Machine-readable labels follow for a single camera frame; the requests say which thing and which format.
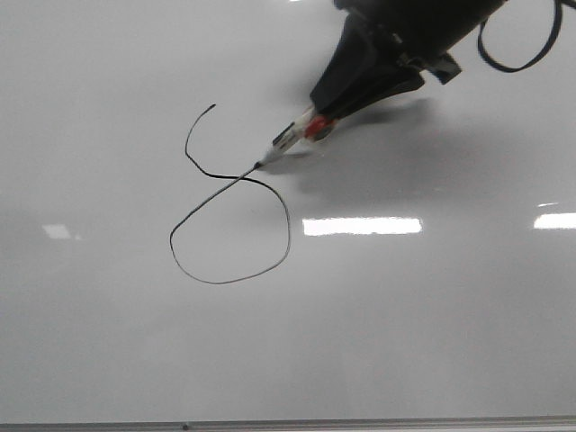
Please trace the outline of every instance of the red part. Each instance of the red part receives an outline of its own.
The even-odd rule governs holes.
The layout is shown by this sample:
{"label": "red part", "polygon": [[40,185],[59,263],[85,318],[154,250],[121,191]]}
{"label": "red part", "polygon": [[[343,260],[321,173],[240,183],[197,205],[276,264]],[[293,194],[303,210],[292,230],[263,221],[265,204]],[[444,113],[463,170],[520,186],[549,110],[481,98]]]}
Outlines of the red part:
{"label": "red part", "polygon": [[310,121],[310,123],[308,123],[308,126],[304,131],[304,137],[313,137],[324,129],[332,127],[334,123],[336,123],[335,120],[328,120],[323,115],[317,115]]}

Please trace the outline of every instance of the black cable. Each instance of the black cable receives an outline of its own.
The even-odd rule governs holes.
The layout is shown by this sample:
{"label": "black cable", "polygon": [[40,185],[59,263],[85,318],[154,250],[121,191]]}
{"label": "black cable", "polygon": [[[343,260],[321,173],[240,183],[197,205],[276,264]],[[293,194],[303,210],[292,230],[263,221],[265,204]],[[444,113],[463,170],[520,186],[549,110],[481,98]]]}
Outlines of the black cable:
{"label": "black cable", "polygon": [[[204,284],[212,284],[212,285],[224,285],[224,284],[233,284],[235,282],[241,282],[241,281],[246,281],[247,279],[252,279],[253,277],[257,277],[260,275],[263,275],[264,273],[268,273],[271,270],[274,270],[275,268],[277,268],[287,257],[288,254],[290,253],[290,246],[292,244],[292,234],[291,234],[291,223],[290,223],[290,212],[288,211],[288,206],[286,204],[286,202],[284,201],[284,198],[269,184],[266,184],[264,182],[261,182],[260,180],[256,180],[254,178],[250,178],[248,177],[250,174],[252,174],[254,171],[256,171],[257,169],[259,169],[261,167],[261,165],[256,162],[254,164],[254,166],[252,166],[246,173],[241,174],[241,175],[219,175],[219,174],[213,174],[213,173],[209,173],[208,171],[206,171],[204,168],[202,168],[198,162],[196,162],[196,160],[190,155],[190,153],[188,152],[188,143],[190,142],[190,137],[192,135],[192,131],[194,130],[194,127],[196,126],[196,124],[198,124],[198,122],[200,121],[200,119],[206,114],[208,113],[208,111],[210,111],[212,108],[214,108],[216,106],[216,104],[212,104],[211,106],[209,106],[202,114],[200,114],[198,116],[198,118],[196,119],[196,121],[193,123],[192,127],[190,128],[190,130],[188,131],[188,136],[186,137],[186,143],[184,145],[184,153],[186,155],[187,158],[189,158],[192,163],[205,175],[211,178],[218,178],[218,179],[224,179],[224,180],[232,180],[230,183],[226,184],[225,186],[223,186],[221,189],[219,189],[218,191],[216,191],[215,193],[213,193],[212,195],[210,195],[208,198],[206,198],[204,201],[202,201],[200,204],[198,204],[193,210],[191,210],[185,218],[183,218],[182,220],[180,220],[180,222],[178,222],[176,224],[176,226],[172,229],[172,231],[170,231],[170,250],[172,251],[172,257],[174,258],[176,264],[178,265],[178,267],[180,267],[180,270],[182,270],[187,276],[193,278],[195,281],[198,282],[202,282]],[[174,235],[176,234],[176,232],[196,213],[198,212],[204,205],[206,205],[207,203],[209,203],[210,201],[212,201],[214,198],[216,198],[218,195],[222,194],[224,191],[230,189],[233,185],[235,185],[236,183],[240,182],[240,181],[244,181],[244,182],[250,182],[250,183],[254,183],[256,185],[261,185],[263,187],[265,187],[266,189],[268,189],[270,192],[272,192],[274,195],[276,195],[276,198],[278,198],[278,200],[280,201],[280,204],[283,206],[284,209],[284,213],[286,215],[286,227],[287,227],[287,242],[286,242],[286,250],[283,253],[283,256],[274,264],[270,265],[269,267],[265,268],[264,270],[261,270],[257,273],[254,274],[250,274],[248,276],[243,276],[243,277],[239,277],[237,279],[231,279],[229,281],[208,281],[205,279],[202,279],[198,276],[195,276],[193,274],[191,274],[190,272],[188,272],[186,269],[184,269],[184,267],[182,266],[182,264],[180,264],[180,261],[178,261],[178,258],[176,256],[176,252],[174,251]]]}
{"label": "black cable", "polygon": [[521,67],[509,67],[499,63],[495,60],[486,50],[484,46],[483,36],[484,30],[486,28],[486,23],[488,20],[482,22],[480,24],[480,33],[478,34],[478,52],[480,52],[480,56],[482,59],[488,63],[493,68],[499,70],[500,72],[506,72],[508,74],[512,74],[515,72],[519,72],[521,70],[525,70],[531,68],[533,65],[538,63],[542,60],[546,55],[550,52],[554,44],[558,39],[558,35],[560,34],[560,30],[562,28],[562,21],[563,21],[563,5],[567,5],[576,9],[576,0],[554,0],[554,19],[552,24],[552,29],[550,30],[550,35],[548,36],[548,40],[546,44],[542,47],[540,52],[535,55],[530,61],[528,61],[524,66]]}

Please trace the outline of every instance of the black plastic mount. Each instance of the black plastic mount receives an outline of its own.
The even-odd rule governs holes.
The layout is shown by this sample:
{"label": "black plastic mount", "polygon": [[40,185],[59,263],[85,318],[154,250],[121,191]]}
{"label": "black plastic mount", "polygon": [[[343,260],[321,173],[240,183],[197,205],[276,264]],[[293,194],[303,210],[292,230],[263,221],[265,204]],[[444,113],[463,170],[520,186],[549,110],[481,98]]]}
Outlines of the black plastic mount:
{"label": "black plastic mount", "polygon": [[341,119],[383,98],[442,84],[461,69],[448,54],[505,0],[334,0],[348,17],[340,42],[310,98],[318,113]]}

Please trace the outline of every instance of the whiteboard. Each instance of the whiteboard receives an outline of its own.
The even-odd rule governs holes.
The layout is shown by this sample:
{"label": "whiteboard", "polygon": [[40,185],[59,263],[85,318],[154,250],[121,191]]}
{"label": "whiteboard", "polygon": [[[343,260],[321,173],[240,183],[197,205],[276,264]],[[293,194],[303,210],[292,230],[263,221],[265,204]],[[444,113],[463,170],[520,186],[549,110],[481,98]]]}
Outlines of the whiteboard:
{"label": "whiteboard", "polygon": [[[530,58],[550,11],[506,5],[494,56]],[[191,123],[218,104],[191,151],[248,169],[310,103],[344,18],[328,0],[0,2],[0,421],[574,412],[571,11],[536,67],[498,73],[472,35],[454,82],[427,76],[255,174],[292,213],[273,272],[213,287],[177,269],[168,232],[222,186],[184,157]],[[327,225],[358,218],[419,229]],[[271,264],[284,230],[239,184],[176,247],[225,278]]]}

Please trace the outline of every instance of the white surface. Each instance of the white surface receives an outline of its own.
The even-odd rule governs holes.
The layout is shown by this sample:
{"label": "white surface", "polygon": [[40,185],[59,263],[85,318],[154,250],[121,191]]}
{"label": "white surface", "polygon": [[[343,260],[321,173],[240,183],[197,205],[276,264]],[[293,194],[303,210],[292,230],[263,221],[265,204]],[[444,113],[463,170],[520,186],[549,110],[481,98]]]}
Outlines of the white surface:
{"label": "white surface", "polygon": [[[550,10],[510,2],[494,55],[530,57]],[[221,185],[183,157],[187,128],[219,104],[193,153],[247,169],[308,106],[344,15],[329,0],[1,1],[0,422],[573,414],[576,231],[535,222],[576,212],[574,15],[529,71],[489,69],[471,36],[450,85],[429,78],[258,174],[290,204],[292,254],[214,288],[168,249]],[[422,231],[303,233],[392,217]],[[176,246],[200,276],[254,272],[282,253],[282,209],[240,185]]]}

